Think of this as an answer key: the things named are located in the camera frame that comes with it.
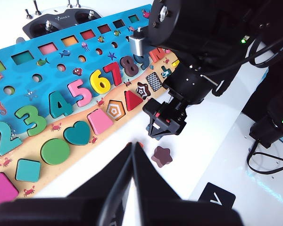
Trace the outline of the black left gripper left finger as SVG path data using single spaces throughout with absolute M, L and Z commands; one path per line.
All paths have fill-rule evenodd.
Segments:
M 74 190 L 71 226 L 120 226 L 132 177 L 132 143 L 128 143 L 100 172 Z

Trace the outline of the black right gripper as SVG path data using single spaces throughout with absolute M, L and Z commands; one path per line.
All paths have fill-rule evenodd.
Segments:
M 150 117 L 146 127 L 148 136 L 160 140 L 164 136 L 179 135 L 184 129 L 187 117 L 186 101 L 173 98 L 170 103 L 159 103 L 151 98 L 142 110 Z

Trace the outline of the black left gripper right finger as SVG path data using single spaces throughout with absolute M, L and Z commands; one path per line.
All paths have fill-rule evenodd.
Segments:
M 143 226 L 174 226 L 171 202 L 178 194 L 155 170 L 139 143 L 133 148 L 133 178 Z

